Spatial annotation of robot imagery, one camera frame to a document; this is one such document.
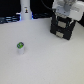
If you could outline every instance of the small bottle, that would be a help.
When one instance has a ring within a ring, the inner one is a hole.
[[[22,42],[18,43],[17,48],[18,48],[18,53],[20,55],[24,54],[24,43],[22,43]]]

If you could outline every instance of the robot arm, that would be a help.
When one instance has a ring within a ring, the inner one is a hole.
[[[81,20],[84,3],[76,0],[54,0],[50,32],[69,40],[76,21]]]
[[[84,3],[82,1],[54,0],[53,9],[56,9],[57,16],[66,16],[74,20],[81,20],[84,12]]]

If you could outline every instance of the green cap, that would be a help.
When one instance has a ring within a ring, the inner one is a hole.
[[[18,47],[19,49],[21,49],[23,46],[24,46],[24,44],[23,44],[22,42],[20,42],[20,43],[17,44],[17,47]]]

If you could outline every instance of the cable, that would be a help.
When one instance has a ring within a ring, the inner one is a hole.
[[[52,9],[52,8],[49,8],[48,6],[46,6],[46,5],[44,4],[43,0],[41,0],[41,2],[42,2],[42,4],[43,4],[43,5],[44,5],[47,9],[49,9],[49,10],[53,11],[53,9]]]

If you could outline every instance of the metal bracket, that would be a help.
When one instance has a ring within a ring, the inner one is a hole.
[[[65,17],[69,16],[69,14],[70,14],[70,11],[68,11],[68,12],[65,11],[63,7],[58,6],[56,8],[56,15],[57,16],[65,18]]]

